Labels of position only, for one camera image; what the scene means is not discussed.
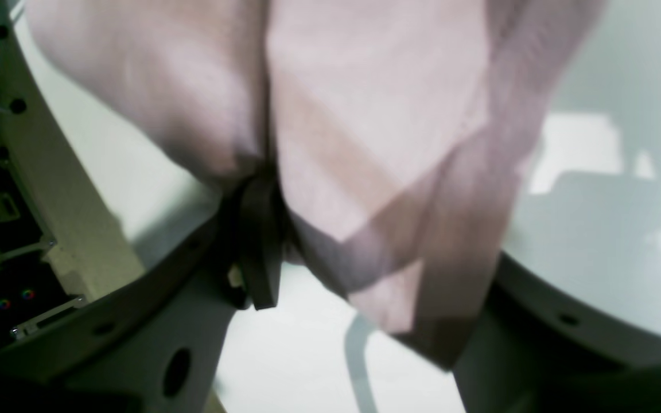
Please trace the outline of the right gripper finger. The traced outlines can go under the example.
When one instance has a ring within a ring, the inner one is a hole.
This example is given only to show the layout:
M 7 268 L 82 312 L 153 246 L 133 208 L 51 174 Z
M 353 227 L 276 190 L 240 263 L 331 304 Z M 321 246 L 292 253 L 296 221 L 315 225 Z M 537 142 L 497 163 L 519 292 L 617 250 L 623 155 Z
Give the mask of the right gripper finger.
M 218 222 L 231 258 L 224 293 L 239 310 L 278 305 L 285 204 L 276 175 L 256 175 L 223 196 Z

